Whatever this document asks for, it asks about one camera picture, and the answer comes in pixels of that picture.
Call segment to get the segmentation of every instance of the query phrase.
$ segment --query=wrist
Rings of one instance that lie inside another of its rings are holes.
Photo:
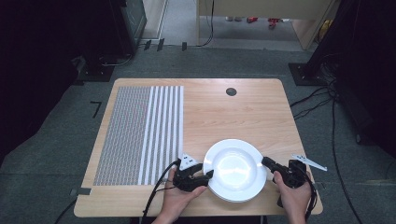
[[[305,214],[289,214],[287,213],[289,224],[305,224]]]
[[[160,213],[152,222],[152,224],[172,224],[172,223],[173,223],[173,219],[167,215],[164,215],[163,213]]]
[[[289,224],[305,224],[305,217],[302,216],[288,216]]]

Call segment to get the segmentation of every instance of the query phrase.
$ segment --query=floor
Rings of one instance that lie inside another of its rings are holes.
[[[188,46],[195,47],[203,45],[209,39],[211,18],[201,17],[200,43],[197,43],[195,0],[144,0],[144,3],[147,6],[148,25],[142,41],[151,39],[153,43],[158,43],[159,39],[164,38],[165,45],[181,46],[186,42]],[[314,51],[316,46],[313,43],[308,51]],[[242,21],[226,21],[224,17],[214,17],[213,38],[207,47],[302,50],[290,20],[285,19],[275,29],[270,29],[266,18],[247,23],[247,18],[242,18]]]
[[[296,86],[288,63],[304,63],[306,51],[190,48],[140,48],[128,63],[115,68],[110,82],[71,86],[35,136],[7,155],[0,169],[0,223],[54,223],[75,200],[71,189],[81,186],[114,81],[121,77],[278,78],[290,103],[317,87]],[[291,108],[297,115],[328,98],[320,94]],[[97,104],[102,102],[97,111]],[[304,150],[312,161],[329,171],[311,169],[324,210],[310,223],[359,223],[348,205],[337,174],[338,164],[346,190],[362,223],[396,223],[396,162],[376,146],[356,144],[351,119],[335,104],[335,149],[332,151],[332,104],[296,120]],[[73,206],[60,223],[128,224],[128,217],[76,217]],[[268,223],[287,223],[269,216]]]

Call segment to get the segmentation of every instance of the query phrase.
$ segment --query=finger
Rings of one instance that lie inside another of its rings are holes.
[[[171,188],[173,186],[173,178],[175,176],[176,169],[172,168],[169,170],[168,181],[166,181],[165,186]]]
[[[194,198],[199,197],[204,191],[207,189],[205,186],[200,186],[196,189],[194,189],[190,194],[189,194],[189,201],[191,201]]]
[[[275,179],[275,182],[276,182],[278,185],[285,184],[285,183],[283,183],[282,175],[281,175],[280,172],[278,172],[278,171],[275,171],[275,172],[274,172],[274,179]]]
[[[282,178],[282,175],[280,174],[280,172],[278,172],[278,171],[274,172],[274,179],[277,184],[277,187],[279,188],[280,193],[283,193],[285,188],[287,188],[287,186],[283,182],[283,178]]]
[[[172,169],[169,170],[169,176],[168,176],[169,180],[173,180],[173,177],[175,176],[175,172],[176,172],[175,167],[173,167]]]

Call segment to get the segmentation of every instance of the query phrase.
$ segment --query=plate rim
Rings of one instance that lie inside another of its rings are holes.
[[[238,143],[237,144],[238,146],[242,145],[242,146],[245,146],[246,148],[248,148],[247,153],[252,157],[252,159],[255,162],[257,162],[254,166],[257,167],[257,170],[259,172],[257,173],[257,176],[255,177],[255,180],[254,180],[254,183],[252,184],[252,186],[259,185],[258,187],[254,188],[254,190],[257,191],[257,192],[249,193],[249,195],[247,197],[243,198],[243,199],[235,199],[235,198],[227,198],[227,196],[221,195],[221,193],[218,192],[219,191],[218,189],[213,188],[213,186],[212,186],[213,184],[212,183],[215,180],[214,178],[209,180],[208,186],[209,186],[209,188],[211,189],[211,191],[213,193],[215,193],[218,197],[220,197],[221,199],[223,199],[225,201],[232,202],[232,203],[243,203],[243,202],[249,201],[252,198],[254,198],[255,196],[257,196],[262,191],[262,189],[264,188],[264,185],[266,183],[267,171],[266,171],[265,167],[262,166],[262,163],[261,163],[262,154],[260,153],[260,151],[257,148],[255,148],[250,143],[248,143],[246,141],[243,141],[243,140],[240,140],[240,139],[223,139],[223,140],[220,140],[217,143],[215,143],[206,152],[205,159],[204,159],[204,164],[203,164],[203,171],[204,171],[204,174],[205,174],[206,172],[210,171],[211,168],[212,168],[210,166],[210,169],[208,169],[207,165],[213,161],[212,160],[212,161],[209,162],[208,157],[212,157],[211,154],[213,154],[213,153],[218,154],[218,151],[222,150],[222,148],[221,148],[222,145],[227,145],[227,144],[230,144],[230,143],[233,143],[233,144]],[[223,189],[222,191],[231,192],[231,193],[233,193],[233,195],[235,195],[235,192],[229,191],[227,189]]]

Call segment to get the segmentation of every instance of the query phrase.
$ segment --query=gray carpet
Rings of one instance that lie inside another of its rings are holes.
[[[120,77],[240,77],[279,78],[290,103],[316,87],[296,87],[288,63],[306,63],[307,51],[199,49],[164,46],[139,49],[134,58],[116,67],[109,83],[72,86],[49,114],[39,132],[13,150],[0,171],[0,223],[53,223],[74,198],[70,189],[81,185],[113,82]],[[293,114],[326,99],[320,95],[295,106]],[[96,105],[103,102],[96,116]],[[396,222],[394,184],[367,182],[396,178],[394,159],[376,146],[355,143],[355,131],[342,105],[335,105],[335,151],[350,199],[363,223]],[[310,223],[358,223],[341,188],[332,157],[332,105],[311,112],[296,124],[307,157],[329,168],[313,168],[322,214]],[[78,218],[70,209],[61,223],[129,223],[127,217]],[[269,223],[286,223],[270,216]]]

